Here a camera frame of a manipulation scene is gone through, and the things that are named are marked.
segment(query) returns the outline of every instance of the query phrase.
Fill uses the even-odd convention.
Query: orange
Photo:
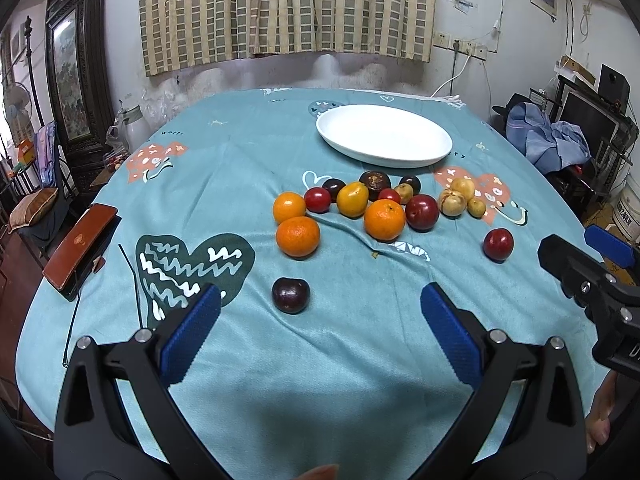
[[[376,240],[389,242],[404,229],[404,210],[393,200],[376,200],[364,213],[364,230]]]
[[[316,250],[320,243],[318,222],[308,216],[289,218],[278,226],[276,243],[283,253],[301,258]]]
[[[273,217],[278,224],[289,218],[304,216],[306,213],[305,199],[292,191],[285,191],[278,195],[273,203]]]
[[[344,186],[335,199],[338,211],[349,218],[362,216],[369,202],[369,190],[361,182],[351,182]]]

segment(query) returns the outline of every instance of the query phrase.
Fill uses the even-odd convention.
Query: pink heart print
[[[486,213],[482,217],[487,224],[494,223],[496,215],[496,207],[504,207],[511,198],[511,192],[509,188],[503,184],[500,178],[495,173],[485,173],[479,177],[473,176],[465,168],[458,166],[449,166],[446,168],[439,168],[433,175],[436,182],[442,187],[449,188],[454,178],[468,178],[474,181],[476,186],[476,198],[479,198],[486,205]]]
[[[181,156],[187,147],[180,142],[171,142],[166,148],[160,144],[151,143],[138,149],[127,161],[129,170],[129,184],[139,178],[144,182],[158,176],[158,174],[172,166],[171,158]]]

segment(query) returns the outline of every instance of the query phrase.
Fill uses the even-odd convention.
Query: speaker
[[[620,113],[626,114],[626,105],[629,102],[629,83],[621,73],[616,72],[607,65],[602,66],[598,95],[605,101],[615,105],[620,102]]]

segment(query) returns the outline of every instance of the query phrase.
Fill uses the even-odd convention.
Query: cushion
[[[58,196],[57,187],[46,187],[20,200],[9,216],[9,232],[20,227],[37,224],[53,207]]]

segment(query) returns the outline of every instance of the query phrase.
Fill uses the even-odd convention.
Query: wooden floor
[[[17,234],[5,236],[2,244],[5,250],[0,270],[6,276],[6,280],[0,276],[0,377],[15,384],[15,352],[24,319],[42,279],[42,269]],[[5,388],[0,388],[0,396],[8,395],[9,405],[16,407],[16,388],[6,381],[2,381],[2,384]],[[33,433],[50,433],[24,403],[20,420],[37,426],[38,428],[32,428]],[[50,465],[51,443],[32,436],[27,436],[26,440]]]

